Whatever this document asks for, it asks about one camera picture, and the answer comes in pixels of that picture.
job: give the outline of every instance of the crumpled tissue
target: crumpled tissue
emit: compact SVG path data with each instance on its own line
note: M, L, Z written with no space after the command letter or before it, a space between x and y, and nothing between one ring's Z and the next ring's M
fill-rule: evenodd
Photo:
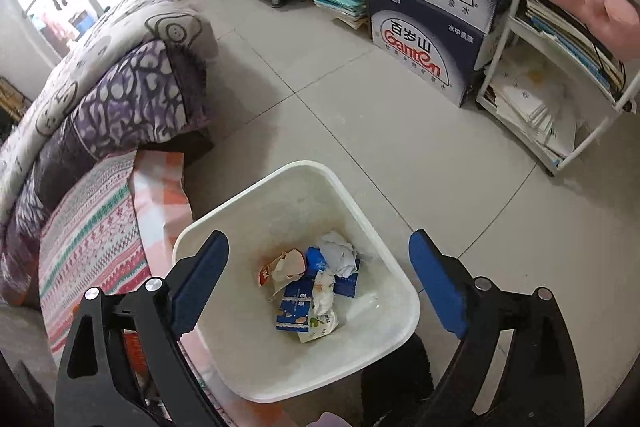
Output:
M349 277L358 269L353 245L335 230L324 234L320 238L318 248L327 263L328 269L338 277Z
M314 313L324 315L334 305L335 277L331 271L318 272L314 281L312 297L314 300Z

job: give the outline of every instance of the trash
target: trash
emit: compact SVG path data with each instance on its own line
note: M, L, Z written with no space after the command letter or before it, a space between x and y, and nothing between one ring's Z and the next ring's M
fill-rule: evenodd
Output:
M331 272L318 272L314 280L313 300L314 314L324 315L334 305L335 276Z
M313 288L314 281L308 277L303 277L287 285L276 316L276 329L309 331Z
M356 257L356 268L360 269L360 259ZM358 283L358 272L352 273L348 277L336 277L334 293L354 298L356 296L356 284Z
M270 286L271 300L284 286L299 280L305 274L305 269L305 256L294 248L262 267L258 274L258 285Z
M338 317L333 310L324 315L311 315L309 317L309 329L307 333L298 333L301 343L319 339L328 335L338 327Z
M258 276L260 286L273 285L271 298L285 289L276 329L297 332L301 343L324 337L338 327L335 295L354 298L356 294L360 260L353 245L335 230L324 234L318 245L307 248L304 255L295 249L283 253Z
M318 248L326 260L328 268L333 270L338 277L349 277L357 270L353 245L335 230L320 238Z
M322 256L319 248L309 247L306 249L306 272L305 277L316 277L316 274L327 271L327 262ZM360 269L360 258L356 257L356 269ZM334 293L354 298L356 296L356 284L358 283L358 272L355 271L348 277L335 277Z
M322 253L320 253L320 249L316 247L309 247L306 249L305 253L306 257L306 272L305 275L309 277L316 277L318 272L323 272L327 268L326 260Z

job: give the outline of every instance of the patterned blanket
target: patterned blanket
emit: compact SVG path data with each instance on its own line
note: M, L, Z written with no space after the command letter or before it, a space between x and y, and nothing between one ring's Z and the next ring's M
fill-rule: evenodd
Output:
M71 190L42 232L40 306L60 364L72 310L91 286L132 291L151 276L127 182L136 152L110 156Z
M22 301L40 230L99 159L204 124L204 86L190 86L204 70L180 78L176 63L193 68L193 56L215 53L212 29L193 9L177 0L122 0L57 65L0 151L3 299Z

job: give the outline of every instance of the metal screw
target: metal screw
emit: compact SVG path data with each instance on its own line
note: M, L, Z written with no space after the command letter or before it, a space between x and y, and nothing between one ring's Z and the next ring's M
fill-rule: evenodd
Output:
M84 292L84 298L88 301L94 300L98 295L100 295L100 290L96 287L89 288L86 292Z
M491 281L486 277L478 277L474 283L476 284L476 288L483 292L490 290L492 286Z
M158 279L158 277L154 277L153 279L149 279L147 282L145 282L145 288L150 292L159 290L161 286L162 279Z
M538 297L540 297L543 301L550 301L553 298L553 293L549 288L540 288L538 290Z

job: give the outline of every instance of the blue tissue box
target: blue tissue box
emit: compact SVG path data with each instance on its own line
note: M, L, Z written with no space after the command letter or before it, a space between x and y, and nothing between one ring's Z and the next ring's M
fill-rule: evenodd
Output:
M360 270L360 260L358 257L356 257L356 267ZM354 272L348 277L336 277L334 293L336 295L344 295L345 297L355 297L357 283L358 272Z
M306 276L284 288L276 316L277 330L308 332L313 288L314 280Z
M319 248L309 247L306 249L306 272L305 277L316 278L318 272L326 270L326 261Z
M326 261L319 248L309 247L306 250L306 272L305 277L316 278L318 272L326 270ZM356 267L360 270L360 259L356 257ZM356 296L356 284L358 282L358 272L352 273L349 277L336 277L334 293L345 297Z

